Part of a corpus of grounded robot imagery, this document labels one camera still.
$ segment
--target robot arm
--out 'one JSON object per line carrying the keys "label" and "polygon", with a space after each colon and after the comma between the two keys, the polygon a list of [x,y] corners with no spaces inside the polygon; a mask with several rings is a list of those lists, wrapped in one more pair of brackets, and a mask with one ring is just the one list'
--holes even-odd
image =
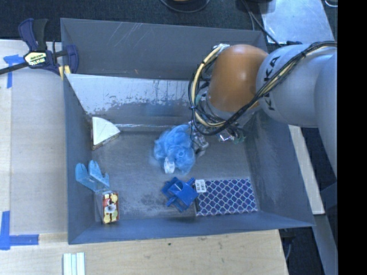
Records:
{"label": "robot arm", "polygon": [[[201,85],[211,65],[210,83]],[[189,85],[193,123],[203,135],[238,140],[241,127],[262,109],[282,123],[317,127],[337,174],[336,70],[337,43],[331,41],[271,54],[249,45],[218,46]]]}

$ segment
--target blue tape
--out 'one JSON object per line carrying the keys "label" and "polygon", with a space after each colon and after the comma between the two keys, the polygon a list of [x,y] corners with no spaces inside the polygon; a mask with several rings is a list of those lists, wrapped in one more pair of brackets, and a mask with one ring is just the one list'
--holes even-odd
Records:
{"label": "blue tape", "polygon": [[38,245],[38,234],[10,235],[10,211],[2,213],[0,250],[10,250],[11,246]]}
{"label": "blue tape", "polygon": [[[4,61],[9,64],[9,67],[13,66],[14,64],[19,64],[24,62],[24,58],[19,55],[11,55],[11,56],[5,56]],[[11,88],[13,85],[13,73],[9,72],[7,74],[7,89]]]}

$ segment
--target kuka logo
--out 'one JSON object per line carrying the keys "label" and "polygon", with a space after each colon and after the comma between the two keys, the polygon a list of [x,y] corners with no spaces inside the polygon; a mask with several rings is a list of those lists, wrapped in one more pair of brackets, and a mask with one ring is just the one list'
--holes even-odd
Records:
{"label": "kuka logo", "polygon": [[[266,69],[266,71],[265,71],[265,74],[266,74],[266,77],[264,78],[264,82],[266,83],[270,78],[271,78],[271,74],[272,74],[272,72],[273,72],[273,68],[274,68],[274,65],[275,65],[275,63],[276,63],[276,60],[278,60],[279,59],[279,57],[280,56],[277,56],[277,57],[274,57],[271,61],[270,61],[270,63],[269,63],[269,65],[270,65],[270,67],[271,68],[267,68]],[[273,107],[272,107],[272,105],[271,105],[271,99],[270,99],[270,95],[269,95],[269,93],[267,93],[266,95],[264,95],[264,98],[265,98],[265,103],[268,105],[268,109],[269,110],[275,110]]]}

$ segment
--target blue clamp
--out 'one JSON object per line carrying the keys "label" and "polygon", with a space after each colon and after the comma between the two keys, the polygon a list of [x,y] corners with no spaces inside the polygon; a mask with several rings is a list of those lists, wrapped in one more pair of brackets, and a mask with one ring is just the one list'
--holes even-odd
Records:
{"label": "blue clamp", "polygon": [[75,179],[95,193],[110,188],[110,177],[107,173],[102,175],[98,163],[94,160],[89,161],[88,170],[84,164],[78,163],[75,167]]}
{"label": "blue clamp", "polygon": [[29,68],[41,68],[60,75],[60,64],[57,63],[58,56],[68,55],[69,67],[71,72],[75,72],[79,65],[76,47],[68,45],[62,52],[52,53],[47,50],[44,41],[44,29],[47,19],[28,18],[20,23],[18,27],[19,34],[24,42],[26,42],[29,53],[24,56]]}
{"label": "blue clamp", "polygon": [[199,196],[192,188],[194,182],[194,178],[191,178],[185,183],[177,177],[166,182],[165,186],[162,188],[162,192],[169,199],[166,206],[169,207],[173,204],[180,212],[185,211]]}

